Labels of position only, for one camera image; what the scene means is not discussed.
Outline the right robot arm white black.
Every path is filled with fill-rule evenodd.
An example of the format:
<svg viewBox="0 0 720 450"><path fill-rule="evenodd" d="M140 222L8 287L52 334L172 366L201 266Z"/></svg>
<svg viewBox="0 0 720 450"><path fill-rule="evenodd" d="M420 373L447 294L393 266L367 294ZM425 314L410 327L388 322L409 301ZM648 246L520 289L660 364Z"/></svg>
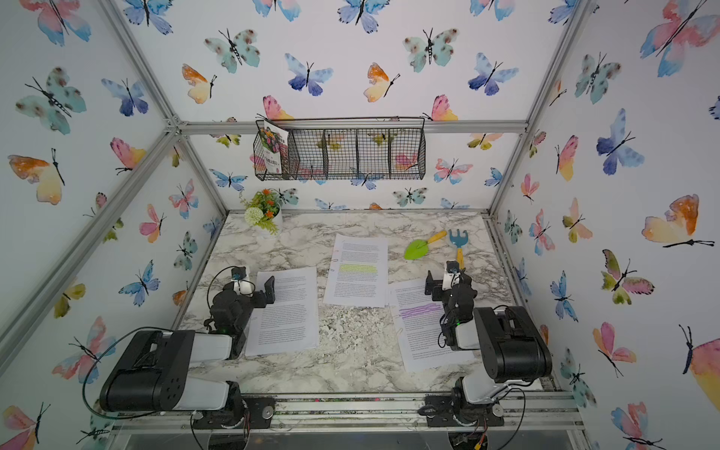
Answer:
<svg viewBox="0 0 720 450"><path fill-rule="evenodd" d="M484 368L454 388L457 407L491 405L511 388L551 375L551 351L525 307L478 307L473 279L455 267L441 279L427 275L425 294L442 308L438 346L480 352Z"/></svg>

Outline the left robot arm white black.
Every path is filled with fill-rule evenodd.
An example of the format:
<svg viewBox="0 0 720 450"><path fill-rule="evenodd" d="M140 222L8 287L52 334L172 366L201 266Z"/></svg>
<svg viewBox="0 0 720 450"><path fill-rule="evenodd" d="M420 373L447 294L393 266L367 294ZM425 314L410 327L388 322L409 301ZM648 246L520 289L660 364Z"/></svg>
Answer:
<svg viewBox="0 0 720 450"><path fill-rule="evenodd" d="M251 292L243 279L215 295L207 333L193 330L142 330L133 334L99 394L110 413L214 412L242 401L229 382L189 375L193 365L236 359L248 342L251 314L276 301L275 278Z"/></svg>

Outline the document with purple highlight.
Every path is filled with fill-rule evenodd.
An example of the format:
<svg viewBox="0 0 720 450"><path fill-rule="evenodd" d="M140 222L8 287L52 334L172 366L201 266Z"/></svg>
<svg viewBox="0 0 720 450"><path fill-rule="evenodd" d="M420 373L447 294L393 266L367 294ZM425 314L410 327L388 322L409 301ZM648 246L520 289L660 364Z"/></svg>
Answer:
<svg viewBox="0 0 720 450"><path fill-rule="evenodd" d="M444 310L441 303L425 295L423 279L390 284L388 301L406 371L414 373L476 361L472 351L453 351L439 344L444 342L440 326Z"/></svg>

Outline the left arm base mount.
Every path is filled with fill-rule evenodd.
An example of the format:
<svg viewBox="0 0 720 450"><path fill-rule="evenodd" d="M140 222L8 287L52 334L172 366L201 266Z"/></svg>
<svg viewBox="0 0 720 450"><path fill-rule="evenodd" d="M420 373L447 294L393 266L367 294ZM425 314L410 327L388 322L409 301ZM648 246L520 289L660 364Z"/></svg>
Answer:
<svg viewBox="0 0 720 450"><path fill-rule="evenodd" d="M200 431L261 431L270 428L276 407L274 397L236 397L221 410L199 412L191 425Z"/></svg>

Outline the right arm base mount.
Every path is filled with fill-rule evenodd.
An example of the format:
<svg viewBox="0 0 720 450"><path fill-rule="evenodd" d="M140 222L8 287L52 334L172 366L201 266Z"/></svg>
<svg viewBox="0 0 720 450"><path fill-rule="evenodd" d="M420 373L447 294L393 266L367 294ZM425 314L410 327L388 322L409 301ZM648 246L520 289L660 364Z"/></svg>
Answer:
<svg viewBox="0 0 720 450"><path fill-rule="evenodd" d="M425 417L430 428L450 427L502 427L503 414L495 414L493 404L472 404L451 395L425 396L423 405L417 413Z"/></svg>

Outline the document with green highlight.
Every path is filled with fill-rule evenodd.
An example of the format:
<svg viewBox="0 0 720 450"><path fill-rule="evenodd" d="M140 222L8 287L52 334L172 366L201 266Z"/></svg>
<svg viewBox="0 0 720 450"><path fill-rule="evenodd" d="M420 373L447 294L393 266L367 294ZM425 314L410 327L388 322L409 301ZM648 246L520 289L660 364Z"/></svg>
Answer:
<svg viewBox="0 0 720 450"><path fill-rule="evenodd" d="M338 234L324 291L326 305L384 308L388 289L388 240Z"/></svg>

